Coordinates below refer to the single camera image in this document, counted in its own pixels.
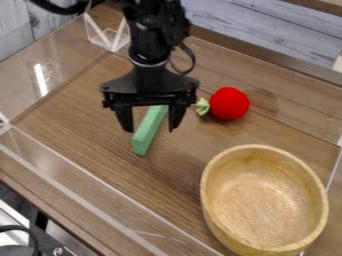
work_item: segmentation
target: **red toy strawberry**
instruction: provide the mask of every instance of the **red toy strawberry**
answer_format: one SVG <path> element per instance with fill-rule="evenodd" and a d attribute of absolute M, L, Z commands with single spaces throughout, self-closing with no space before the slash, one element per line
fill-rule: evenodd
<path fill-rule="evenodd" d="M 209 111 L 219 119 L 235 120 L 250 109 L 247 95 L 233 87 L 222 87 L 211 96 L 210 101 L 202 98 L 196 104 L 198 114 L 203 116 Z"/>

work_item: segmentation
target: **red ball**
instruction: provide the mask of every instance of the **red ball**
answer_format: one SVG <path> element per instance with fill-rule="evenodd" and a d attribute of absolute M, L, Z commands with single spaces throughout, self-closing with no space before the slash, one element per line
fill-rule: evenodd
<path fill-rule="evenodd" d="M 233 87 L 221 88 L 210 98 L 210 112 L 223 120 L 241 118 L 250 105 L 247 95 Z"/>

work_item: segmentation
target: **green rectangular block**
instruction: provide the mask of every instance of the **green rectangular block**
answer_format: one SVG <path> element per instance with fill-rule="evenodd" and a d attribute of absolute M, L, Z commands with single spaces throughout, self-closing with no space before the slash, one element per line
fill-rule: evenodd
<path fill-rule="evenodd" d="M 148 108 L 144 119 L 132 137 L 132 150 L 136 155 L 146 155 L 163 122 L 166 112 L 167 106 L 152 106 Z"/>

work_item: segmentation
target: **wooden bowl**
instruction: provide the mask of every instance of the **wooden bowl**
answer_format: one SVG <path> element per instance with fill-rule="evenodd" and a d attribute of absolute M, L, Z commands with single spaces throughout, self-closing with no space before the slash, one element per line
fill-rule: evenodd
<path fill-rule="evenodd" d="M 274 147 L 245 145 L 222 152 L 206 167 L 200 197 L 214 235 L 243 256 L 295 256 L 326 225 L 321 180 Z"/>

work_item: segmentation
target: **bowl rim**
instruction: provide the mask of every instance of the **bowl rim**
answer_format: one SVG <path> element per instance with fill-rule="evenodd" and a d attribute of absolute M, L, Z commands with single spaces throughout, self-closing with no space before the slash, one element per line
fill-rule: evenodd
<path fill-rule="evenodd" d="M 321 219 L 319 222 L 314 228 L 314 230 L 311 231 L 311 233 L 299 241 L 282 245 L 282 246 L 259 246 L 258 243 L 249 241 L 247 239 L 242 238 L 241 236 L 238 236 L 234 232 L 230 231 L 230 229 L 222 224 L 222 222 L 219 221 L 219 219 L 217 218 L 217 215 L 213 214 L 213 211 L 209 208 L 209 200 L 207 200 L 207 195 L 206 195 L 206 188 L 207 188 L 207 178 L 209 178 L 209 174 L 211 172 L 211 167 L 213 165 L 219 161 L 219 159 L 222 157 L 225 157 L 226 155 L 229 155 L 230 153 L 239 151 L 239 150 L 245 150 L 245 149 L 266 149 L 270 151 L 274 151 L 282 155 L 285 155 L 286 157 L 289 157 L 290 159 L 293 159 L 302 167 L 303 170 L 307 172 L 307 174 L 311 176 L 314 183 L 317 184 L 318 190 L 319 190 L 319 195 L 321 195 L 321 202 L 322 202 L 322 215 L 321 215 Z M 317 237 L 319 236 L 319 234 L 323 231 L 323 228 L 326 226 L 326 222 L 327 222 L 327 217 L 329 217 L 329 200 L 327 200 L 327 193 L 325 190 L 325 186 L 322 184 L 322 181 L 319 179 L 319 177 L 317 176 L 315 172 L 313 171 L 313 169 L 309 167 L 309 165 L 298 158 L 295 157 L 291 153 L 289 153 L 287 151 L 273 147 L 273 146 L 267 146 L 267 145 L 261 145 L 261 144 L 246 144 L 246 145 L 239 145 L 235 147 L 231 147 L 229 149 L 226 149 L 223 152 L 221 152 L 214 158 L 213 160 L 209 162 L 203 174 L 202 174 L 202 179 L 200 179 L 200 201 L 202 201 L 202 207 L 203 210 L 206 210 L 206 213 L 211 219 L 211 221 L 214 222 L 214 224 L 219 227 L 219 229 L 229 235 L 231 240 L 235 240 L 238 243 L 241 243 L 242 245 L 259 250 L 259 251 L 267 251 L 267 252 L 287 252 L 287 251 L 294 251 L 298 250 L 301 248 L 305 248 L 306 246 L 309 246 L 313 241 L 317 239 Z"/>

